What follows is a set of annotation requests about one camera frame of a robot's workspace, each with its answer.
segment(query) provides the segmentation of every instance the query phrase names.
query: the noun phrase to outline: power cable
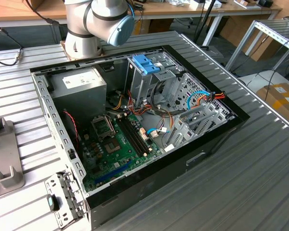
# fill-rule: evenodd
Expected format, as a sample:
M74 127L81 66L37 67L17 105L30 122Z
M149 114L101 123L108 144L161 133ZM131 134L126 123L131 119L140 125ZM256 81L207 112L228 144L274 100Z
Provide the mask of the power cable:
M198 31L198 27L199 27L200 22L201 22L201 19L202 19L202 15L203 15L203 11L204 11L204 4L205 4L205 2L204 2L203 5L202 5L202 10L201 10L201 14L200 14L200 19L199 19L199 21L198 21L196 30L195 30L195 32L194 32L194 39L195 39L196 33L197 33L197 31Z
M51 18L45 18L45 17L42 16L39 12L37 12L37 10L35 10L35 9L32 7L32 5L29 3L28 0L25 0L25 1L26 1L26 3L27 3L28 7L29 7L37 16L39 16L41 19L45 20L46 23L51 24L51 25L53 25L53 26L67 27L66 25L60 24L60 23L59 23L58 21L56 21L56 20L53 20L53 19L51 19Z
M11 63L11 64L6 64L6 63L3 63L3 62L0 61L0 64L1 64L1 65L4 65L4 66L14 66L14 65L15 65L16 63L18 63L18 61L22 58L23 46L22 46L19 42L17 42L14 38L12 38L12 36L10 36L9 33L8 33L5 29L3 29L3 28L1 28L1 27L0 27L0 33L3 34L3 35L6 35L6 36L9 37L11 40L13 40L18 46L20 46L19 51L18 51L18 52L16 53L16 55L15 55L15 60L14 60L13 63Z
M264 99L264 101L266 101L266 98L268 97L269 90L270 90L270 85L271 85L271 81L272 81L272 78L273 78L275 72L276 72L276 70L273 71L273 74L271 75L271 78L270 78L270 80L269 80L268 89L266 90L266 94L265 94L265 99Z
M237 66L234 70L230 71L230 72L235 72L236 70L238 70L241 66L243 66L253 55L254 53L257 52L257 50L261 47L261 45L268 39L268 35L262 40L262 42L258 45L258 47L254 50L254 52L243 62L241 63L239 66Z

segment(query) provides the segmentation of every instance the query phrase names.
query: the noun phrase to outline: aluminum table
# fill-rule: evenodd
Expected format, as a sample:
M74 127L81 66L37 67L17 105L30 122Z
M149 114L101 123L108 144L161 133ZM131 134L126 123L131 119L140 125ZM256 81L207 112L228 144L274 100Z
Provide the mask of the aluminum table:
M249 121L210 158L99 227L98 231L289 230L289 123L184 35L133 36L107 54L169 44L243 108ZM0 51L9 62L14 51ZM59 45L25 49L0 66L0 116L16 126L26 183L0 197L0 231L57 231L43 181L63 170L28 69L65 62ZM68 230L86 230L85 219Z
M235 60L237 59L238 55L242 51L245 43L251 37L252 33L255 29L259 29L260 32L252 42L251 46L246 52L246 55L249 55L253 50L254 46L256 45L257 41L259 40L260 36L265 33L267 36L270 36L284 47L288 48L288 51L283 55L283 57L277 62L277 64L273 67L276 70L279 65L285 60L285 58L289 55L289 20L284 19L276 19L276 20L258 20L253 21L250 25L249 29L247 30L246 34L244 35L243 39L239 43L238 47L236 48L235 52L231 56L229 62L226 65L226 70L230 70L233 66Z

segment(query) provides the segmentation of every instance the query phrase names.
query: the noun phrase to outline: red cable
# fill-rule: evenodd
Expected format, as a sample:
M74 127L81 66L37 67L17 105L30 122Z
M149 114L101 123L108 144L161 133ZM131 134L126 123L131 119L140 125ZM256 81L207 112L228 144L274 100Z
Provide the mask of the red cable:
M73 122L73 124L74 124L75 133L76 133L76 142L77 142L77 148L78 148L78 145L79 145L79 141L78 141L78 131L77 131L77 127L76 127L75 120L74 120L73 116L71 116L70 113L68 113L68 112L66 112L66 111L63 111L63 112L64 112L65 114L67 114L67 115L71 118L71 120L72 120L72 122Z

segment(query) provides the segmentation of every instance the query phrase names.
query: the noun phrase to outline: wooden table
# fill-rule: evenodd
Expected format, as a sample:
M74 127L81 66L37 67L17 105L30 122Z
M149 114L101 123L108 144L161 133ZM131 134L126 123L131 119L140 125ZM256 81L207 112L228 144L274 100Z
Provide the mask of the wooden table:
M277 5L273 5L271 8L261 8L246 10L232 0L229 0L227 4L223 4L219 9L213 9L210 16L215 17L210 27L207 37L203 45L208 45L216 31L218 24L223 16L232 15L259 15L269 14L268 19L274 19L279 11L282 9ZM38 11L44 17L56 19L60 23L66 23L66 10L61 0L45 0L45 2L38 8ZM141 17L139 11L135 12L136 19ZM196 11L189 8L189 5L175 7L169 3L155 3L147 2L144 4L143 19L165 19L165 18L185 18L185 17L200 17L201 8ZM35 13L30 11L22 11L18 9L2 7L0 6L0 26L36 26L47 24L44 20L40 19Z

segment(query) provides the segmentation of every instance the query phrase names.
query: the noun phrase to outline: green motherboard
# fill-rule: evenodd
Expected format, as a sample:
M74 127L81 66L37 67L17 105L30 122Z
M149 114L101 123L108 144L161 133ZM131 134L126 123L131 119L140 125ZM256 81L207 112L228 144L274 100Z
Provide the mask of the green motherboard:
M158 147L144 134L136 116L99 120L84 134L82 163L87 172L83 180L87 192L114 180L161 155ZM98 134L111 136L101 139Z

